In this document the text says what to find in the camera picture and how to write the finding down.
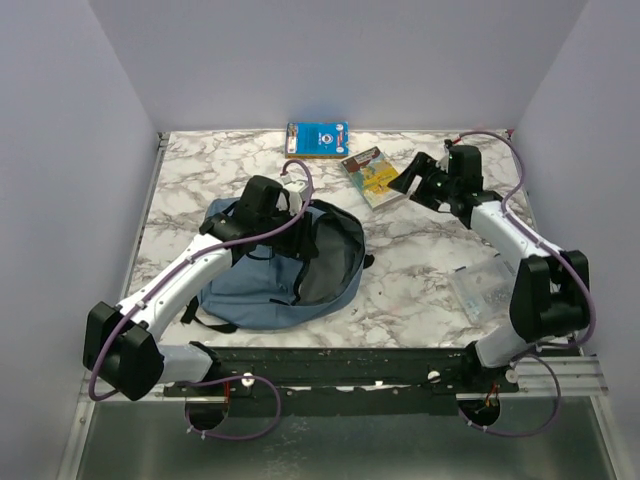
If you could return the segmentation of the teal cover paperback book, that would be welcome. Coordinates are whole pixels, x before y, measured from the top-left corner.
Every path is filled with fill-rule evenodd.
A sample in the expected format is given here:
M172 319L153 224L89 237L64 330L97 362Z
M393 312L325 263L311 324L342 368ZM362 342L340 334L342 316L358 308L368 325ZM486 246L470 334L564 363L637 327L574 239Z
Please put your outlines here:
M378 147L343 159L341 166L372 211L405 198L404 194L389 187L399 172Z

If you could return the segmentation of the blue fabric backpack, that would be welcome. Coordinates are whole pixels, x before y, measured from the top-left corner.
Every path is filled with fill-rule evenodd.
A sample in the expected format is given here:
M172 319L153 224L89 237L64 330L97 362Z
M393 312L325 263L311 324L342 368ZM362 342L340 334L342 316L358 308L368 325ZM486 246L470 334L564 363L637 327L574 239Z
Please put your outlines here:
M223 321L210 330L268 331L292 328L343 309L356 297L367 253L360 220L322 200L311 202L310 239L318 256L287 258L260 245L206 284L187 305L182 324L202 324L197 311Z

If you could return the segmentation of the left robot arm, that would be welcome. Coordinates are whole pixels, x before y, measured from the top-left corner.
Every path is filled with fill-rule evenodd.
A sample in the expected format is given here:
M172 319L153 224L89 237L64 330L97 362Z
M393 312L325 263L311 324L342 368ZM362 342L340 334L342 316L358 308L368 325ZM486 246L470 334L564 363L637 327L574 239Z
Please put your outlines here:
M311 251L304 230L311 216L313 181L254 176L242 196L205 219L186 249L159 275L110 306L95 305L87 319L83 362L88 393L101 401L96 383L139 400L158 384L189 384L201 395L222 380L212 355L195 344L162 345L161 337L182 308L211 281L259 245L296 257Z

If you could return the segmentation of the blue box book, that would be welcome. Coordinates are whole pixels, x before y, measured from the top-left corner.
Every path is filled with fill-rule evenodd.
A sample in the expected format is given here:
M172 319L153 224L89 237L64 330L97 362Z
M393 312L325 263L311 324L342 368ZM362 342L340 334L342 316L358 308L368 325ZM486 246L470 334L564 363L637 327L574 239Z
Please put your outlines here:
M346 158L349 155L347 122L290 122L284 155L292 158Z

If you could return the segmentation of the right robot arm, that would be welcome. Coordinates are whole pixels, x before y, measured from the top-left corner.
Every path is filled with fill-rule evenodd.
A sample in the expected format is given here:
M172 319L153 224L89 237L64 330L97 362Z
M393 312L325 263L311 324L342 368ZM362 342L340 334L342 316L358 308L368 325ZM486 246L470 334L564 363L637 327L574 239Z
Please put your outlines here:
M445 164L419 152L388 186L433 211L448 205L450 213L495 248L516 273L508 322L468 348L471 360L459 370L467 389L485 390L496 380L495 368L545 339L578 331L592 334L595 307L586 256L546 242L513 214L504 197L485 189L477 147L449 146Z

